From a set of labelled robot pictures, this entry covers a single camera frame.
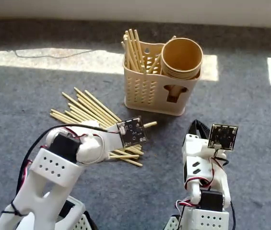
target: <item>ventilation hole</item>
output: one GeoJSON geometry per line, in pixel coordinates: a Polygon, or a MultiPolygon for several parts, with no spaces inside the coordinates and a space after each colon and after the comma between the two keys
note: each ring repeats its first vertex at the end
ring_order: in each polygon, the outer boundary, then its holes
{"type": "Polygon", "coordinates": [[[199,173],[201,170],[200,169],[196,169],[194,172],[193,172],[193,174],[197,174],[197,173],[199,173]]]}
{"type": "Polygon", "coordinates": [[[197,165],[199,165],[200,163],[199,162],[195,162],[194,164],[193,164],[193,167],[196,167],[197,165]]]}

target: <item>perforated plastic part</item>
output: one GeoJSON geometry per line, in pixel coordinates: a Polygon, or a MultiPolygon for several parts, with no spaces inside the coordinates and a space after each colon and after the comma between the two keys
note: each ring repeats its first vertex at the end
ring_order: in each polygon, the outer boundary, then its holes
{"type": "Polygon", "coordinates": [[[82,168],[46,149],[41,149],[30,170],[48,180],[68,187],[78,179],[82,168]]]}
{"type": "Polygon", "coordinates": [[[92,230],[86,215],[82,215],[80,220],[78,221],[78,223],[76,223],[76,225],[74,226],[74,228],[72,230],[92,230]]]}
{"type": "MultiPolygon", "coordinates": [[[[161,53],[164,44],[149,44],[140,42],[143,52],[143,60],[146,69],[154,63],[161,53]]],[[[189,96],[199,79],[179,80],[160,74],[160,62],[154,67],[152,74],[134,72],[126,68],[125,71],[125,105],[131,109],[139,109],[150,112],[182,115],[189,96]],[[168,85],[178,85],[187,88],[179,95],[176,103],[167,101],[168,85]]]]}
{"type": "Polygon", "coordinates": [[[179,220],[176,217],[171,217],[166,224],[164,230],[177,230],[179,220]]]}
{"type": "Polygon", "coordinates": [[[192,211],[191,230],[228,230],[229,213],[201,209],[192,211]]]}

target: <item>cream plastic basket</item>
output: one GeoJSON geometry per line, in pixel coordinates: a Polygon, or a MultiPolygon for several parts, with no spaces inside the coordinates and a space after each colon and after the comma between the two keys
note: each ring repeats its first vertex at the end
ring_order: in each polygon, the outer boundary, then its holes
{"type": "MultiPolygon", "coordinates": [[[[146,69],[152,65],[160,55],[164,44],[150,44],[140,42],[143,52],[144,65],[146,69]]],[[[152,74],[143,74],[132,71],[123,62],[125,73],[125,105],[130,109],[144,110],[149,112],[163,113],[180,116],[185,111],[186,103],[193,91],[193,88],[200,78],[200,73],[191,80],[179,80],[160,74],[160,62],[154,67],[152,74]],[[185,87],[177,102],[170,102],[170,85],[185,87]]]]}

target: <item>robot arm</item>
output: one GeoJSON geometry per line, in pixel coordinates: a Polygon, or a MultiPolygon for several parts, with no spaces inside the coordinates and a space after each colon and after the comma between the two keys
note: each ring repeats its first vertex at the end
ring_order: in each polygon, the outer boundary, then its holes
{"type": "Polygon", "coordinates": [[[182,146],[184,187],[189,198],[176,202],[176,207],[183,206],[182,213],[173,215],[164,230],[228,230],[225,209],[231,197],[223,165],[228,163],[225,150],[233,150],[236,133],[237,126],[213,124],[209,131],[200,121],[192,123],[182,146]]]}
{"type": "Polygon", "coordinates": [[[67,215],[59,222],[57,218],[84,167],[108,159],[110,151],[146,141],[140,117],[108,130],[93,128],[97,126],[94,122],[79,126],[59,127],[48,133],[46,145],[39,150],[18,194],[2,212],[0,230],[14,230],[29,214],[34,215],[32,230],[72,230],[83,209],[73,208],[72,218],[67,215]],[[49,183],[51,191],[43,194],[49,183]]]}

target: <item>black cable on floor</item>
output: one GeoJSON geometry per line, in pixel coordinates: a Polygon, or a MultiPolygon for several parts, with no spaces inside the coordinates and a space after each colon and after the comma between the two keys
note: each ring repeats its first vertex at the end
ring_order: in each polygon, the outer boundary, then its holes
{"type": "Polygon", "coordinates": [[[233,218],[233,226],[232,226],[232,230],[235,230],[235,229],[236,229],[236,211],[235,211],[235,208],[233,207],[232,201],[230,201],[230,205],[231,205],[232,218],[233,218]]]}

